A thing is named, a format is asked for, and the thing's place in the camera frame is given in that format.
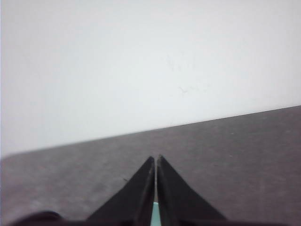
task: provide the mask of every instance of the gray carpet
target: gray carpet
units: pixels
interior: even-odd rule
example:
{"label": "gray carpet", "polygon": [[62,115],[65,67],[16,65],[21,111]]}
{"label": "gray carpet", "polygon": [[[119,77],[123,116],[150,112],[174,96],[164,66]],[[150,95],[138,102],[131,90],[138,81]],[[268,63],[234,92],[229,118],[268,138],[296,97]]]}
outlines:
{"label": "gray carpet", "polygon": [[23,153],[1,161],[1,221],[85,219],[150,155],[233,220],[301,222],[301,106]]}

